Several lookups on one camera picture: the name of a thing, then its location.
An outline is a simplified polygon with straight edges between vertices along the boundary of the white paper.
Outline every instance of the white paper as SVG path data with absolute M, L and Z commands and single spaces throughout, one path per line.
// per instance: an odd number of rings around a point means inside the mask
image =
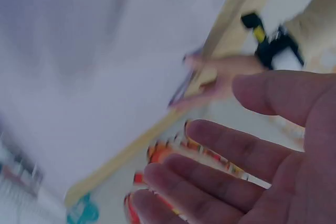
M 0 0 L 0 111 L 63 197 L 167 113 L 224 0 Z

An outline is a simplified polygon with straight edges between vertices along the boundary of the teal object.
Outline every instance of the teal object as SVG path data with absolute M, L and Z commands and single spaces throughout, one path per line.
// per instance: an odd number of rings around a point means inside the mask
M 67 216 L 68 224 L 89 224 L 99 219 L 99 209 L 90 200 L 90 193 L 83 196 L 70 210 Z

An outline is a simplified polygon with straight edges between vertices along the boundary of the yellow label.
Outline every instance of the yellow label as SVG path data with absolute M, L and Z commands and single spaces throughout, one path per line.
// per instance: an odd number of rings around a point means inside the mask
M 264 41 L 266 35 L 261 26 L 258 26 L 256 29 L 254 29 L 253 33 L 259 43 Z

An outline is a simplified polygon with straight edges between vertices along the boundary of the skin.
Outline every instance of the skin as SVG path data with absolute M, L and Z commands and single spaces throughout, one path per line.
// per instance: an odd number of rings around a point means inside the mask
M 201 94 L 183 98 L 170 105 L 171 108 L 178 111 L 189 110 L 214 100 L 225 99 L 232 94 L 231 86 L 235 76 L 265 71 L 265 68 L 254 55 L 230 55 L 218 59 L 204 59 L 189 55 L 184 62 L 196 71 L 207 68 L 215 69 L 217 79 L 212 84 L 208 84 Z
M 306 127 L 305 152 L 197 120 L 188 127 L 189 137 L 271 187 L 178 155 L 148 165 L 146 182 L 191 223 L 336 223 L 336 75 L 268 71 L 239 76 L 233 93 L 249 110 Z M 143 223 L 186 223 L 148 190 L 137 191 L 133 203 Z

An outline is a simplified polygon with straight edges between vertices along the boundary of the blurred hand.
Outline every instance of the blurred hand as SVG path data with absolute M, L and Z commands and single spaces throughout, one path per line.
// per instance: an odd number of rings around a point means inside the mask
M 254 55 L 232 55 L 220 59 L 202 59 L 188 56 L 185 63 L 194 70 L 212 68 L 217 70 L 214 82 L 202 86 L 201 94 L 183 98 L 170 107 L 177 110 L 188 110 L 195 106 L 207 104 L 213 100 L 220 100 L 231 94 L 232 80 L 238 74 L 254 74 L 264 71 L 263 66 Z
M 336 223 L 336 75 L 268 71 L 236 78 L 233 92 L 249 110 L 306 127 L 305 152 L 199 120 L 189 137 L 271 187 L 178 155 L 148 165 L 147 183 L 191 223 Z M 148 190 L 137 191 L 133 203 L 146 224 L 186 223 Z

